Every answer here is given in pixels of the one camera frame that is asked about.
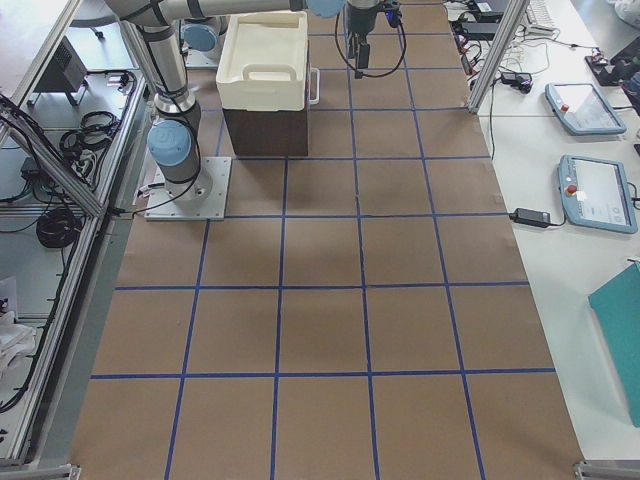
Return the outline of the black gripper at drawer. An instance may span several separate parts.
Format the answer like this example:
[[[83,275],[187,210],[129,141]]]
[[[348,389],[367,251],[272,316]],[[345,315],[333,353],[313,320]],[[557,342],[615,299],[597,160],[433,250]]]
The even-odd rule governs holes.
[[[357,35],[366,36],[374,28],[378,15],[377,0],[347,0],[346,26],[348,35],[347,59],[351,65],[357,67],[357,77],[363,78],[365,70],[369,68],[370,45],[359,43]]]

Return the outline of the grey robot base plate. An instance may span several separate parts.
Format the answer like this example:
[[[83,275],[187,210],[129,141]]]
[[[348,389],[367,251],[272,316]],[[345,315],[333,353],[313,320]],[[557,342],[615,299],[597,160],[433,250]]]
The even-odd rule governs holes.
[[[165,185],[157,167],[152,182],[162,186],[150,190],[144,217],[150,221],[223,220],[231,167],[231,157],[204,157],[200,175],[180,198],[188,184]]]

